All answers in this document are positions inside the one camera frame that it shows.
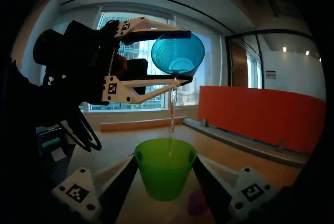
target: wooden table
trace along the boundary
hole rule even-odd
[[[132,154],[135,147],[141,142],[167,137],[168,128],[161,127],[114,133],[97,132],[97,136],[101,140],[102,150],[92,150],[91,153],[88,153],[76,146],[70,161],[68,174],[73,173],[79,167],[85,167],[94,172],[116,164]],[[300,172],[298,168],[278,164],[243,152],[184,125],[175,126],[175,138],[190,143],[199,154],[233,170],[239,171],[244,167],[253,168],[278,189],[292,185]],[[117,223],[131,223],[134,221],[137,223],[214,223],[210,210],[196,217],[187,213],[189,195],[199,188],[199,183],[192,171],[182,194],[176,200],[159,202],[147,195],[138,171]]]

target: water stream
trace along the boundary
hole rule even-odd
[[[177,89],[172,89],[170,92],[170,127],[168,132],[168,150],[169,150],[169,156],[172,156],[172,139],[174,139],[175,134],[175,128],[174,128],[174,107],[176,104],[177,99]]]

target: green cup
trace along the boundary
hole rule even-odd
[[[196,155],[192,145],[180,140],[154,139],[138,145],[134,156],[149,196],[157,201],[177,198]]]

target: orange partition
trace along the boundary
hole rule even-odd
[[[198,120],[272,145],[311,153],[325,121],[326,102],[269,89],[200,87]]]

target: blue cup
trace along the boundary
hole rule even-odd
[[[170,38],[173,32],[160,36],[155,41],[151,56],[161,71],[171,75],[194,76],[204,59],[204,45],[191,34],[190,38]]]

